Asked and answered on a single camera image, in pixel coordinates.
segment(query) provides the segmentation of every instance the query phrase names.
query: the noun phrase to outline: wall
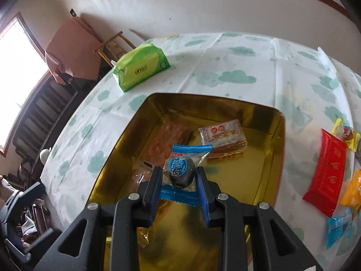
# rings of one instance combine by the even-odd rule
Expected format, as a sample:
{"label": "wall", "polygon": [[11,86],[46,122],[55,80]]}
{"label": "wall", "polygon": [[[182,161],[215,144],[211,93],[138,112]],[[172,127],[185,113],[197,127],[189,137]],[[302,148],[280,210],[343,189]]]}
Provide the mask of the wall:
{"label": "wall", "polygon": [[142,38],[187,32],[244,31],[275,36],[328,55],[361,74],[361,35],[341,13],[318,0],[57,0],[102,38],[123,30]]}
{"label": "wall", "polygon": [[[44,49],[66,20],[65,13],[61,11],[54,0],[18,0],[7,13],[4,25],[19,11]],[[19,54],[26,55],[21,53],[21,46],[19,46]],[[20,163],[21,158],[15,153],[15,148],[11,143],[6,158],[0,155],[0,175],[16,174]]]}

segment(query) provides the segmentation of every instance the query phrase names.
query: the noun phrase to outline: white tablecloth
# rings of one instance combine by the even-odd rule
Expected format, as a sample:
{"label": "white tablecloth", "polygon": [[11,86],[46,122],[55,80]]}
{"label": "white tablecloth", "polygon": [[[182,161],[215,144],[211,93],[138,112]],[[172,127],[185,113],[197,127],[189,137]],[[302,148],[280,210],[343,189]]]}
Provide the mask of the white tablecloth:
{"label": "white tablecloth", "polygon": [[[147,96],[177,92],[242,99],[275,107],[286,118],[286,148],[275,209],[325,270],[339,270],[361,235],[326,250],[327,218],[302,197],[319,156],[321,128],[339,117],[361,130],[361,77],[338,61],[289,41],[246,33],[205,33],[151,40],[171,68],[123,93],[111,72],[79,106],[59,136],[42,173],[48,195],[67,227],[82,211],[123,130]],[[344,184],[359,164],[348,150]],[[345,215],[338,205],[334,216]]]}

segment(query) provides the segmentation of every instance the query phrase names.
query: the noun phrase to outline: silver rivet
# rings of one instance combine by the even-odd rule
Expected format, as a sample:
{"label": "silver rivet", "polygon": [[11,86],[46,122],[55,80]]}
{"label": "silver rivet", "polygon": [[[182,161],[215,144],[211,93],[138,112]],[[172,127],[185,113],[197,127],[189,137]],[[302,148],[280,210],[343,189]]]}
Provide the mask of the silver rivet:
{"label": "silver rivet", "polygon": [[96,210],[96,209],[98,209],[98,204],[97,203],[90,203],[88,205],[88,209],[89,210]]}
{"label": "silver rivet", "polygon": [[136,201],[138,200],[140,195],[138,193],[132,193],[128,196],[129,200]]}
{"label": "silver rivet", "polygon": [[225,194],[225,193],[220,193],[220,194],[217,196],[217,198],[218,198],[219,200],[221,200],[221,201],[226,201],[226,200],[228,200],[228,195]]}
{"label": "silver rivet", "polygon": [[270,207],[270,205],[269,205],[269,203],[267,203],[267,202],[260,202],[260,203],[259,203],[259,207],[260,207],[262,210],[268,210],[269,207]]}

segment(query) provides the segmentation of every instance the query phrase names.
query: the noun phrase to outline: pink cloth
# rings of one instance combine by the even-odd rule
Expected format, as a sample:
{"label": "pink cloth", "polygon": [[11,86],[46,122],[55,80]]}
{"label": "pink cloth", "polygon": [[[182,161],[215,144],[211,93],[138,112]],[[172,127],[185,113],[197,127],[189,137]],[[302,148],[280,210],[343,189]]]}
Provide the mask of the pink cloth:
{"label": "pink cloth", "polygon": [[100,44],[94,31],[79,17],[66,21],[46,48],[46,64],[55,80],[64,83],[58,73],[96,80],[101,57],[93,50]]}

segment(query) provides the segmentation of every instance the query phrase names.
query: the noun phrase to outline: red snack package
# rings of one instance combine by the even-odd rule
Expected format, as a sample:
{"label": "red snack package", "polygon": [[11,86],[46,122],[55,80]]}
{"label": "red snack package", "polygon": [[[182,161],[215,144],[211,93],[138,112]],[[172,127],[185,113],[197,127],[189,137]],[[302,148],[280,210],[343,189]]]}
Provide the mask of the red snack package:
{"label": "red snack package", "polygon": [[328,217],[332,216],[340,195],[346,149],[346,143],[322,129],[322,145],[316,172],[303,199]]}

